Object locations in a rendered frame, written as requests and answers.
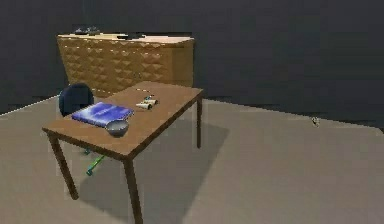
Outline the brown wooden table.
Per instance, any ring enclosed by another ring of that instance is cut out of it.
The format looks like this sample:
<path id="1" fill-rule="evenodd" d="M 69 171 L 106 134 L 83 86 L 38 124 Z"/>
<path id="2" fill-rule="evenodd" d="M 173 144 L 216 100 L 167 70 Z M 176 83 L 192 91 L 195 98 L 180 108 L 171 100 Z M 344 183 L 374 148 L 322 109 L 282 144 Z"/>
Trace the brown wooden table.
<path id="1" fill-rule="evenodd" d="M 104 101 L 135 108 L 135 104 L 148 94 L 137 91 L 136 88 L 151 91 L 159 103 L 151 110 L 135 109 L 135 114 L 128 119 L 128 133 L 121 138 L 114 138 L 106 130 L 75 121 L 70 116 L 43 126 L 42 130 L 47 134 L 69 194 L 74 200 L 78 198 L 78 192 L 60 146 L 61 142 L 88 148 L 122 162 L 135 224 L 143 224 L 133 160 L 192 105 L 197 106 L 197 119 L 201 120 L 203 91 L 198 88 L 143 81 L 111 95 Z"/>

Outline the small white and teal object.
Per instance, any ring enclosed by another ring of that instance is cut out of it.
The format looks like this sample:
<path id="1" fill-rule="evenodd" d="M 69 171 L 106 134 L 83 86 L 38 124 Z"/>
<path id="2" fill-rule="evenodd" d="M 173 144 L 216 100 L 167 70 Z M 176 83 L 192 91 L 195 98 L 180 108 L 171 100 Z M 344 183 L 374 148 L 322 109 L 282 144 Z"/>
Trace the small white and teal object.
<path id="1" fill-rule="evenodd" d="M 151 97 L 146 97 L 142 102 L 137 103 L 136 106 L 142 109 L 150 110 L 157 103 L 158 101 L 156 99 L 152 99 Z"/>

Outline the grey metal bowl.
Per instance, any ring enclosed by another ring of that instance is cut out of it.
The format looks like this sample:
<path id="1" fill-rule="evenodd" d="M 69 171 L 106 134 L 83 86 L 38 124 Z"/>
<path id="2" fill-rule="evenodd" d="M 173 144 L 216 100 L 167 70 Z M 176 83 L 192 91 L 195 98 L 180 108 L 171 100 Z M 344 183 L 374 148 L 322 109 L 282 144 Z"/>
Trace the grey metal bowl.
<path id="1" fill-rule="evenodd" d="M 105 129 L 113 137 L 122 137 L 128 131 L 129 123 L 126 120 L 114 120 L 109 122 Z"/>

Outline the tan quilted chest of drawers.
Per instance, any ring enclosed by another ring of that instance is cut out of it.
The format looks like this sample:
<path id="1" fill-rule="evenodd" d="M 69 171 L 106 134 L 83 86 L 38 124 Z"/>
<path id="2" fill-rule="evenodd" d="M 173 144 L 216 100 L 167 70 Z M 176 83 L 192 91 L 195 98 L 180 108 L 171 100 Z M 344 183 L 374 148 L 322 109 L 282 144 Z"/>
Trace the tan quilted chest of drawers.
<path id="1" fill-rule="evenodd" d="M 100 98 L 142 81 L 193 85 L 192 37 L 63 34 L 56 40 L 68 81 L 87 84 Z"/>

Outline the blue book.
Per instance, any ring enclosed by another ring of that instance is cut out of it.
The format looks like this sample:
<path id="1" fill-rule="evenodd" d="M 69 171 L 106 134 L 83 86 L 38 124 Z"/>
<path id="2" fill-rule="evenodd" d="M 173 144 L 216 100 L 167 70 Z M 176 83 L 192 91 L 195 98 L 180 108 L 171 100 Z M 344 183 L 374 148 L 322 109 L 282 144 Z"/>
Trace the blue book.
<path id="1" fill-rule="evenodd" d="M 71 118 L 98 127 L 105 127 L 114 120 L 124 120 L 134 113 L 133 109 L 99 102 L 72 114 Z"/>

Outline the black flat object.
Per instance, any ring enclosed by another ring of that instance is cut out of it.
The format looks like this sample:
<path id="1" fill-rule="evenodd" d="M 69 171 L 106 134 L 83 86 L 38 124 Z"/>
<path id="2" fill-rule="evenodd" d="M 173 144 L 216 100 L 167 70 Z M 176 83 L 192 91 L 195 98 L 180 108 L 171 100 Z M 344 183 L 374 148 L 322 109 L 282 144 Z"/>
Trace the black flat object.
<path id="1" fill-rule="evenodd" d="M 123 39 L 123 40 L 133 40 L 133 39 L 140 39 L 144 37 L 145 35 L 141 33 L 126 33 L 126 34 L 117 35 L 117 39 Z"/>

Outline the dark blue office chair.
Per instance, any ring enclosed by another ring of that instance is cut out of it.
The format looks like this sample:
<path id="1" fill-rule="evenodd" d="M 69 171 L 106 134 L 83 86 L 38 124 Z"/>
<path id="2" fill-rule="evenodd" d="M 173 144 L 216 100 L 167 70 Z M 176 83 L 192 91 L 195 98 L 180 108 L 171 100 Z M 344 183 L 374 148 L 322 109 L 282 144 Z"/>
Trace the dark blue office chair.
<path id="1" fill-rule="evenodd" d="M 90 87 L 85 83 L 70 84 L 59 94 L 59 111 L 65 117 L 82 109 L 94 105 L 94 95 Z M 85 118 L 79 118 L 77 121 L 95 126 L 95 122 L 86 121 Z M 95 159 L 87 168 L 86 174 L 91 176 L 94 168 L 104 159 L 104 155 Z"/>

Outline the dark grey flat object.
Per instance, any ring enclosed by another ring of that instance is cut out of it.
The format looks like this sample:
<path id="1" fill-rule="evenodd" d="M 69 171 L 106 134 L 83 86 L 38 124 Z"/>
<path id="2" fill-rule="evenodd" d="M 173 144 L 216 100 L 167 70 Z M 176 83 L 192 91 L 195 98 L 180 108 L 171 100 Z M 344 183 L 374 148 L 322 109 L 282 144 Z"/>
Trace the dark grey flat object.
<path id="1" fill-rule="evenodd" d="M 74 31 L 75 35 L 99 35 L 101 31 L 97 27 L 80 27 Z"/>

